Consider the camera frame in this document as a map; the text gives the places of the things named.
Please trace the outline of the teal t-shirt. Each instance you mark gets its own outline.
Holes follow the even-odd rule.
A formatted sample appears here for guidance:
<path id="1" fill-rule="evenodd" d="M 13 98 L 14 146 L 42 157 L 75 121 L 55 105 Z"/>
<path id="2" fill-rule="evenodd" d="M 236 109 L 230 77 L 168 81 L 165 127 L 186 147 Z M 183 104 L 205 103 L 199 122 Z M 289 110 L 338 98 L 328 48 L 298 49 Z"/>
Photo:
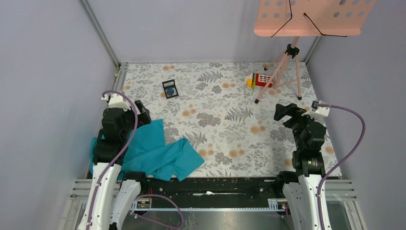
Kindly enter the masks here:
<path id="1" fill-rule="evenodd" d="M 123 172 L 144 172 L 163 181 L 173 175 L 182 181 L 204 163 L 186 138 L 165 143 L 161 119 L 138 128 L 122 158 Z"/>

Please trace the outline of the blue round brooch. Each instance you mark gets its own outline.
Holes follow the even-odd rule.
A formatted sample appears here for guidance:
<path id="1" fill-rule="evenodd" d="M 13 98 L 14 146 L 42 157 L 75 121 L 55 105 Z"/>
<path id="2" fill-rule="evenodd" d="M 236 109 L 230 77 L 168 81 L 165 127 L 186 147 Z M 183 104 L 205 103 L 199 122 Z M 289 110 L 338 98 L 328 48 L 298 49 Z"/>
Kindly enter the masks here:
<path id="1" fill-rule="evenodd" d="M 173 88 L 167 89 L 166 94 L 167 96 L 172 96 L 175 93 L 175 90 Z"/>

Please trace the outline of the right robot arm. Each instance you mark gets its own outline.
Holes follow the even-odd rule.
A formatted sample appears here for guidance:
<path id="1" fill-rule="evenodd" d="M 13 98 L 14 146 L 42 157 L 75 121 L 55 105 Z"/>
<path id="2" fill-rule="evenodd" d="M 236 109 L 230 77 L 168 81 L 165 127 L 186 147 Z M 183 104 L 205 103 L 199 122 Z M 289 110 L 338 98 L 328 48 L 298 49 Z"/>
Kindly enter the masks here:
<path id="1" fill-rule="evenodd" d="M 285 116 L 289 119 L 283 125 L 292 130 L 296 146 L 292 156 L 294 171 L 281 171 L 272 187 L 278 196 L 287 199 L 285 210 L 291 214 L 294 229 L 330 230 L 321 153 L 327 129 L 294 103 L 276 104 L 274 120 Z"/>

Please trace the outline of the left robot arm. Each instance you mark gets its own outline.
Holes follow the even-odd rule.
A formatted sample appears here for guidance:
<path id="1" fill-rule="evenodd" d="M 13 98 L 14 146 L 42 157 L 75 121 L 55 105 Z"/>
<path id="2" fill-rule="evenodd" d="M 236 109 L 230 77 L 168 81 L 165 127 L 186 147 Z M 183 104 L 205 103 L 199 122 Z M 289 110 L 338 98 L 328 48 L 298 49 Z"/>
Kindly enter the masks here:
<path id="1" fill-rule="evenodd" d="M 92 182 L 88 202 L 78 230 L 120 230 L 136 197 L 148 192 L 144 172 L 129 171 L 123 176 L 118 195 L 113 196 L 122 170 L 131 132 L 151 123 L 149 110 L 140 100 L 136 110 L 113 106 L 103 111 L 102 128 L 93 148 Z"/>

